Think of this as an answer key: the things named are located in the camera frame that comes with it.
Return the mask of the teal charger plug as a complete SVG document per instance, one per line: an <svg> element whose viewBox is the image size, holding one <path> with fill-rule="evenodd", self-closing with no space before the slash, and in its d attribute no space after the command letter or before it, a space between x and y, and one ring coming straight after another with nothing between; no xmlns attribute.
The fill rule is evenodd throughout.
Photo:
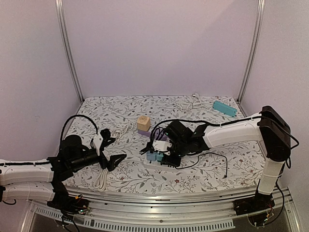
<svg viewBox="0 0 309 232"><path fill-rule="evenodd" d="M156 154L156 161L157 161L157 162L161 162L162 159L163 159L163 157L164 157L164 153L162 153L162 152L157 152L157 154Z"/></svg>

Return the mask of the purple power strip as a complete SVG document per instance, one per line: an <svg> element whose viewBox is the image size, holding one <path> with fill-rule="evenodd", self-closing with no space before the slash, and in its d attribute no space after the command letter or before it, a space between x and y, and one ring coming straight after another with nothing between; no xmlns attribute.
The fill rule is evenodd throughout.
<svg viewBox="0 0 309 232"><path fill-rule="evenodd" d="M146 136L146 137L151 137L151 131L141 131L137 130L138 134ZM153 133L154 140L160 140L160 141L167 141L168 137L165 135L163 132L163 128L157 128L155 129L155 132Z"/></svg>

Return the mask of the light blue charger plug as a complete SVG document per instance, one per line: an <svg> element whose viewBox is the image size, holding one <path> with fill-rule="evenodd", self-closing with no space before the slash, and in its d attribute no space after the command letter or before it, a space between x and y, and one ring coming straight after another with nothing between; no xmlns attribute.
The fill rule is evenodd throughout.
<svg viewBox="0 0 309 232"><path fill-rule="evenodd" d="M146 153L146 160L149 161L149 162L152 162L152 161L157 161L157 153L156 152L147 152Z"/></svg>

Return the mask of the white power strip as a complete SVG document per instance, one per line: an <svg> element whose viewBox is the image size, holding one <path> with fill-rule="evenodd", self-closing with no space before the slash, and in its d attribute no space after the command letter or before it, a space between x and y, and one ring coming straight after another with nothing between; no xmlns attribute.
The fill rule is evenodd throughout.
<svg viewBox="0 0 309 232"><path fill-rule="evenodd" d="M168 165L162 165L158 161L149 161L145 159L142 164L145 168L148 168L148 169L165 170L165 171L177 170L175 167L168 166Z"/></svg>

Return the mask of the beige cube socket adapter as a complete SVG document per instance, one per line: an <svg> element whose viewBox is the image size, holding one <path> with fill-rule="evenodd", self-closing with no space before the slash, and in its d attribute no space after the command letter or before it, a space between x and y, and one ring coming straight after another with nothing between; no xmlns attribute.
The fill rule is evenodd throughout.
<svg viewBox="0 0 309 232"><path fill-rule="evenodd" d="M151 120L148 116L140 116L137 120L137 129L148 131L151 126Z"/></svg>

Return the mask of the teal power strip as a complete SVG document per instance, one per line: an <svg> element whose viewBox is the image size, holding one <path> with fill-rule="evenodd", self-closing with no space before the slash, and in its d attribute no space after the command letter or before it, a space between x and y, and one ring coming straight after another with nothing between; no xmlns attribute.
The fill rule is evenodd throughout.
<svg viewBox="0 0 309 232"><path fill-rule="evenodd" d="M213 103L213 109L225 114L225 115L228 115L230 117L235 117L236 116L236 113L237 113L237 109L227 105L227 104L224 104L222 102L219 102L219 101L215 101Z"/></svg>

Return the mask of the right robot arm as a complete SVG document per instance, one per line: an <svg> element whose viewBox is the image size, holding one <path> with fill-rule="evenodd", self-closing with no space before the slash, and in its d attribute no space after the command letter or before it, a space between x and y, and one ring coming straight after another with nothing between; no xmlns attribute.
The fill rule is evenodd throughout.
<svg viewBox="0 0 309 232"><path fill-rule="evenodd" d="M257 194L250 199L254 211L268 203L280 176L284 163L291 155L290 126L271 107L264 106L261 112L251 117L223 124L203 121L195 130L186 127L180 120L173 120L165 130L172 145L168 148L168 164L178 167L176 157L199 154L211 148L246 141L258 141L266 149L266 162L258 183Z"/></svg>

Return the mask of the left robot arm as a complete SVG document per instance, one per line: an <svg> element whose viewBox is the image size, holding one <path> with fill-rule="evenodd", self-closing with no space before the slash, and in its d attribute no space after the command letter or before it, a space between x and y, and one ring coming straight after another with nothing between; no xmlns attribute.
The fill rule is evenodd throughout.
<svg viewBox="0 0 309 232"><path fill-rule="evenodd" d="M37 161L0 161L0 200L43 200L50 207L67 210L80 207L81 198L69 195L63 182L81 169L99 164L103 171L113 171L126 154L107 158L104 148L115 142L108 129L95 134L91 146L82 144L78 135L60 142L58 155Z"/></svg>

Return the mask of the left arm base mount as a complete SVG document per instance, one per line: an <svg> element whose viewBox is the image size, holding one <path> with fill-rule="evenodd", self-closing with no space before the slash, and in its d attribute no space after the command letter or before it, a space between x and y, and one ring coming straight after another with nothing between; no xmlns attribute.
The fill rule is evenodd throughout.
<svg viewBox="0 0 309 232"><path fill-rule="evenodd" d="M73 197L64 193L56 193L53 199L47 202L47 206L58 209L64 214L83 215L88 212L89 203L90 201L84 199L82 194Z"/></svg>

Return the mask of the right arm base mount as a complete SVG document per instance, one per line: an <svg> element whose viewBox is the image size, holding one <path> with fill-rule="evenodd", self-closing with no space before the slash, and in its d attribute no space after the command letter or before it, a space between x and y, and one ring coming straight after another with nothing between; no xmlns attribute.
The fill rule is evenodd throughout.
<svg viewBox="0 0 309 232"><path fill-rule="evenodd" d="M247 215L248 221L254 227L265 226L274 216L275 206L273 196L255 193L254 196L233 201L233 209L236 215Z"/></svg>

